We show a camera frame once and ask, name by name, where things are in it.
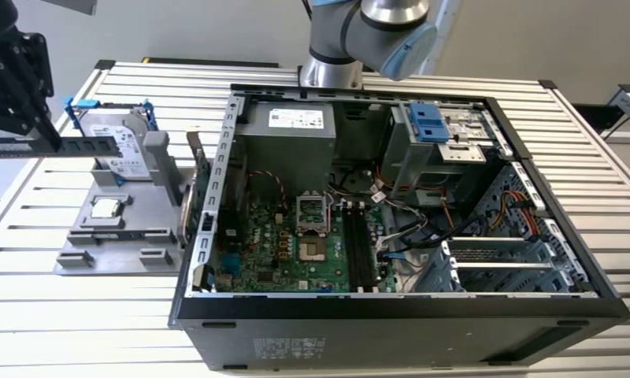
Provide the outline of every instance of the ram slot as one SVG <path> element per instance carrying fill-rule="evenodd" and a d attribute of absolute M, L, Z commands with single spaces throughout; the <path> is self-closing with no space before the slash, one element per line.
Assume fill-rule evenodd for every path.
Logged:
<path fill-rule="evenodd" d="M 344 236 L 350 291 L 374 292 L 377 287 L 364 209 L 344 209 Z"/>

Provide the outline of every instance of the connector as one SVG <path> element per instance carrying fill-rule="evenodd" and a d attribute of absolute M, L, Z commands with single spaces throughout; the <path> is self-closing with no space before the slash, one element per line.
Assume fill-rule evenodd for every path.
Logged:
<path fill-rule="evenodd" d="M 512 209 L 532 209 L 533 207 L 534 207 L 534 202 L 532 202 L 529 199 L 516 201 L 510 206 Z"/>
<path fill-rule="evenodd" d="M 409 104 L 409 119 L 418 133 L 420 142 L 446 143 L 450 139 L 449 129 L 434 104 Z"/>
<path fill-rule="evenodd" d="M 203 214 L 203 225 L 201 225 L 203 231 L 212 231 L 213 220 L 215 220 L 215 217 L 209 213 Z"/>

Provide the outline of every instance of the gray plastic block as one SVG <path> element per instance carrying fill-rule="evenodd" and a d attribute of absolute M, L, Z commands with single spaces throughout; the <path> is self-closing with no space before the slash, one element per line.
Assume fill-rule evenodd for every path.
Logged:
<path fill-rule="evenodd" d="M 93 257 L 87 251 L 61 252 L 56 261 L 65 268 L 91 268 L 93 266 Z"/>
<path fill-rule="evenodd" d="M 99 187 L 119 187 L 117 178 L 112 171 L 95 169 L 92 175 Z"/>
<path fill-rule="evenodd" d="M 151 234 L 145 234 L 145 239 L 152 244 L 159 243 L 173 243 L 176 241 L 176 236 L 172 233 L 169 228 L 155 228 L 156 230 L 167 230 L 167 232 L 155 232 Z"/>
<path fill-rule="evenodd" d="M 89 235 L 69 235 L 67 236 L 67 241 L 71 242 L 73 246 L 96 246 L 97 241 Z"/>
<path fill-rule="evenodd" d="M 173 206 L 181 204 L 181 191 L 180 191 L 180 182 L 181 176 L 180 171 L 177 170 L 177 165 L 168 154 L 168 143 L 171 139 L 168 138 L 167 132 L 148 132 L 145 135 L 145 140 L 143 146 L 149 154 L 152 154 L 159 167 L 157 171 L 151 170 L 152 180 L 155 185 L 163 185 L 167 189 L 168 199 Z"/>
<path fill-rule="evenodd" d="M 148 265 L 172 265 L 172 257 L 165 248 L 144 248 L 140 250 L 140 261 Z"/>

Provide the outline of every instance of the metal panel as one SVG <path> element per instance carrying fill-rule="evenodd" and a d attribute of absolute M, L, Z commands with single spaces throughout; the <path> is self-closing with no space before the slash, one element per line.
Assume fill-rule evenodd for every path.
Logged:
<path fill-rule="evenodd" d="M 215 154 L 232 82 L 295 85 L 296 72 L 117 63 L 109 73 L 93 73 L 77 97 L 105 100 L 148 97 L 159 104 L 156 115 L 161 130 L 172 132 L 169 151 L 177 164 L 192 166 L 183 132 L 197 126 L 205 132 L 201 138 L 207 153 Z M 630 180 L 620 176 L 612 152 L 593 144 L 593 138 L 553 93 L 533 81 L 414 76 L 396 83 L 369 74 L 365 82 L 369 90 L 485 95 L 500 100 L 560 201 L 570 204 L 565 209 L 572 221 L 596 250 L 601 266 L 614 275 L 610 276 L 614 286 L 630 306 Z M 63 118 L 57 127 L 65 124 Z M 0 367 L 0 375 L 203 376 L 208 371 L 189 340 L 181 332 L 167 331 L 168 306 L 164 304 L 173 295 L 173 277 L 84 279 L 43 275 L 52 271 L 57 256 L 55 246 L 64 239 L 69 217 L 77 213 L 87 196 L 85 172 L 92 164 L 92 159 L 31 161 L 0 203 L 0 275 L 9 275 L 0 276 L 0 363 L 40 365 L 36 372 L 32 367 Z M 608 202 L 610 199 L 625 202 Z M 24 312 L 36 316 L 24 320 Z M 65 354 L 65 358 L 36 353 L 44 340 L 47 348 Z M 28 359 L 13 357 L 20 355 L 27 355 Z M 561 356 L 529 369 L 505 367 L 466 372 L 405 369 L 401 372 L 328 372 L 325 375 L 514 374 L 526 378 L 630 378 L 630 322 L 578 344 Z M 292 375 L 313 374 L 322 375 L 313 372 Z"/>
<path fill-rule="evenodd" d="M 93 16 L 96 13 L 96 4 L 97 0 L 43 0 L 44 2 L 51 2 L 57 6 L 63 6 L 68 9 L 76 10 L 77 12 L 85 13 L 89 16 Z"/>

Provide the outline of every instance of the open computer tower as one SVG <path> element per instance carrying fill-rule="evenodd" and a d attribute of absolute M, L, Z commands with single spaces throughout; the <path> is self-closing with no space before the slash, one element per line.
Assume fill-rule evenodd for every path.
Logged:
<path fill-rule="evenodd" d="M 235 85 L 209 172 L 213 370 L 529 365 L 630 317 L 493 98 Z"/>

